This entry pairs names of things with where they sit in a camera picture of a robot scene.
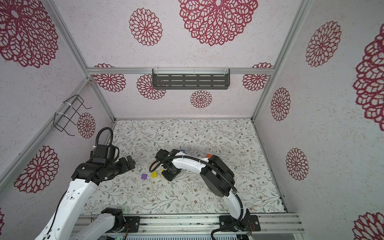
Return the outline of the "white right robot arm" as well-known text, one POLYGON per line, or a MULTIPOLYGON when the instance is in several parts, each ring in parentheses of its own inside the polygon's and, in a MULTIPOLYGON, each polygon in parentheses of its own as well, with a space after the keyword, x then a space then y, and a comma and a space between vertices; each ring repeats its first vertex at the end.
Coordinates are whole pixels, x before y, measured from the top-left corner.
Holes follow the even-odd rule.
POLYGON ((233 171, 216 155, 198 158, 187 155, 181 150, 159 150, 156 160, 150 165, 149 171, 155 172, 163 167, 162 175, 171 182, 182 170, 200 175, 208 189, 216 196, 223 198, 231 217, 243 221, 250 211, 241 201, 236 188, 233 171))

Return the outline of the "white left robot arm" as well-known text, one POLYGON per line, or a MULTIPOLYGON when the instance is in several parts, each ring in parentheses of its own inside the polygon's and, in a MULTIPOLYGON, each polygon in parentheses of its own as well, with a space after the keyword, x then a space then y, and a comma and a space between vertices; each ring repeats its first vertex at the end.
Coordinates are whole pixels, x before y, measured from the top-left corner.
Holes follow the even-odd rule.
POLYGON ((106 232, 128 229, 123 212, 106 208, 87 227, 71 236, 75 224, 90 196, 100 183, 112 180, 136 167, 131 156, 119 157, 119 150, 112 145, 96 145, 90 159, 80 164, 71 176, 68 189, 61 197, 55 213, 36 237, 38 240, 97 240, 106 232))

